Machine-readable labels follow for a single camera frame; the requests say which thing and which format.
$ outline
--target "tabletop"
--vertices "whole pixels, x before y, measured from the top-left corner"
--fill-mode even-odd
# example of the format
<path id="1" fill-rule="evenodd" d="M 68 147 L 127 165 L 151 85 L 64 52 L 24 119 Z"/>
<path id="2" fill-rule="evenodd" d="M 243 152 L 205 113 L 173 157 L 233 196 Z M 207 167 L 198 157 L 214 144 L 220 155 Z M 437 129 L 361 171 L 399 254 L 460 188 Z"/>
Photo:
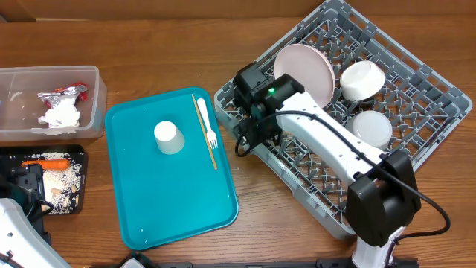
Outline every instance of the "tabletop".
<path id="1" fill-rule="evenodd" d="M 471 16 L 368 16 L 424 63 L 476 99 L 476 19 Z M 94 65 L 108 88 L 107 107 L 200 86 L 211 96 L 301 18 L 0 25 L 0 67 Z M 333 238 L 256 156 L 237 158 L 220 128 L 239 199 L 229 227 L 145 251 L 154 261 L 195 264 L 315 261 L 348 257 L 354 241 Z M 421 267 L 476 267 L 476 112 L 417 171 L 418 187 L 452 219 L 437 237 L 408 239 L 396 248 Z M 120 236 L 106 137 L 30 144 L 78 143 L 89 154 L 84 207 L 78 215 L 47 216 L 53 248 L 73 267 L 117 263 L 130 251 Z M 1 143 L 0 146 L 19 143 Z M 432 230 L 442 217 L 422 204 L 407 232 Z"/>

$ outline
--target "gray dish rack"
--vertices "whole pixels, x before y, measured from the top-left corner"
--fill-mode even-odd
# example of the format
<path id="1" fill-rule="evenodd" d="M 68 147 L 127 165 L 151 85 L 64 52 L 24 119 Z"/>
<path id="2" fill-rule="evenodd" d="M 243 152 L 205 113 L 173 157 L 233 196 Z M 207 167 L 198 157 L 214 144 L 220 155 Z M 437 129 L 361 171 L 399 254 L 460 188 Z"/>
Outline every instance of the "gray dish rack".
<path id="1" fill-rule="evenodd" d="M 292 28 L 256 59 L 260 69 L 273 77 L 277 53 L 295 43 L 319 49 L 332 64 L 336 87 L 324 109 L 341 124 L 365 110 L 383 113 L 393 126 L 386 153 L 404 150 L 414 170 L 472 108 L 468 96 L 343 0 L 326 0 Z M 361 60 L 371 60 L 385 72 L 385 85 L 369 100 L 345 100 L 339 78 L 343 70 Z M 245 116 L 234 106 L 234 87 L 230 80 L 215 94 L 216 116 L 231 135 Z M 264 142 L 252 153 L 288 185 L 293 196 L 334 237 L 345 239 L 355 234 L 344 217 L 346 187 L 303 142 L 284 133 L 281 144 Z"/>

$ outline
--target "black container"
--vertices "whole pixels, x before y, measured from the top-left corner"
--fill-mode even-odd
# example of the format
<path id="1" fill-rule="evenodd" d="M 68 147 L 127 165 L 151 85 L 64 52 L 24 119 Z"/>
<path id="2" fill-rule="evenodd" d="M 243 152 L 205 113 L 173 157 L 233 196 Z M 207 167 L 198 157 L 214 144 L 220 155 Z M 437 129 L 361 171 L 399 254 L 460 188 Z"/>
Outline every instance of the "black container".
<path id="1" fill-rule="evenodd" d="M 84 191 L 86 189 L 86 171 L 88 170 L 88 155 L 84 148 L 78 144 L 51 145 L 51 146 L 28 146 L 28 147 L 0 147 L 0 173 L 8 176 L 12 168 L 19 167 L 24 161 L 38 160 L 30 156 L 43 153 L 68 153 L 68 159 L 74 160 L 76 164 L 81 164 L 80 168 L 80 188 L 77 193 L 70 194 L 70 206 L 73 206 L 67 214 L 78 214 L 83 209 Z M 80 197 L 79 204 L 76 205 L 75 197 Z"/>

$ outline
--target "fork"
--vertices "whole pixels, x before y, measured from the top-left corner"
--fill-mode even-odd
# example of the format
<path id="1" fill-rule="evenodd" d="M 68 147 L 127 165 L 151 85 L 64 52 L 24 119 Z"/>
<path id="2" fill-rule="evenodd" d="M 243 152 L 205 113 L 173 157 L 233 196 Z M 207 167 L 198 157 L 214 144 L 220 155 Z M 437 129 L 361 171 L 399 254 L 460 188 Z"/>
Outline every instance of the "fork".
<path id="1" fill-rule="evenodd" d="M 212 149 L 218 148 L 218 141 L 216 140 L 216 134 L 211 129 L 210 120 L 208 119 L 208 111 L 207 105 L 205 104 L 205 100 L 200 98 L 196 102 L 199 105 L 200 113 L 202 114 L 203 121 L 205 122 L 205 126 L 207 127 L 207 139 L 208 143 L 210 144 Z"/>

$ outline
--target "white cup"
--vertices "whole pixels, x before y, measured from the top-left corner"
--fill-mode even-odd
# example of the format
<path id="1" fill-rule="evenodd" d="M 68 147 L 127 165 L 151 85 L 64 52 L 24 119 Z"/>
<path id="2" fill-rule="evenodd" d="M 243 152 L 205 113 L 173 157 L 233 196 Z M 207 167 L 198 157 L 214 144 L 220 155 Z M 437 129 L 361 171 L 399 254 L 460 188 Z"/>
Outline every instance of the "white cup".
<path id="1" fill-rule="evenodd" d="M 170 121 L 158 123 L 154 129 L 154 136 L 158 149 L 167 155 L 180 152 L 185 145 L 184 135 Z"/>
<path id="2" fill-rule="evenodd" d="M 345 125 L 355 137 L 384 150 L 392 138 L 393 128 L 388 118 L 380 112 L 365 111 L 353 116 Z"/>
<path id="3" fill-rule="evenodd" d="M 344 98 L 362 101 L 375 95 L 384 86 L 385 73 L 375 63 L 362 60 L 347 68 L 339 81 Z"/>

